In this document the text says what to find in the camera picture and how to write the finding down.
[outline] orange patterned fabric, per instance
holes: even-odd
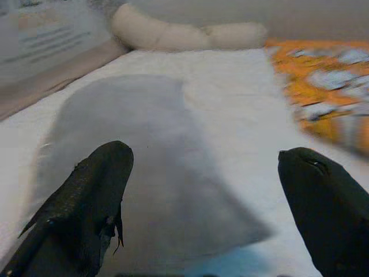
[[[369,42],[267,42],[300,127],[369,155]]]

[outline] gray fabric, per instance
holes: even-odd
[[[133,149],[134,166],[123,197],[125,247],[113,257],[112,244],[100,276],[171,272],[269,234],[227,193],[184,106],[182,82],[163,76],[106,78],[66,101],[38,156],[32,212],[112,140]]]

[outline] white bed sheet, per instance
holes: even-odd
[[[301,133],[263,50],[201,51],[177,54],[133,51],[0,122],[0,257],[19,234],[27,208],[34,158],[63,102],[100,78],[163,74],[181,79],[184,99],[204,131],[227,185],[276,232],[249,246],[258,267],[247,276],[319,276],[293,222],[280,185],[278,152],[309,147],[344,165],[369,190],[369,162]]]

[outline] white sheet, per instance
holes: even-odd
[[[265,266],[262,271],[254,267],[246,275],[319,276],[280,185],[278,151],[313,148],[344,165],[367,190],[369,162],[298,131],[262,50],[135,51],[1,122],[0,256],[18,234],[18,218],[27,208],[33,159],[62,103],[94,80],[122,74],[164,74],[185,82],[186,104],[197,115],[229,188],[276,231],[272,239],[248,248]]]

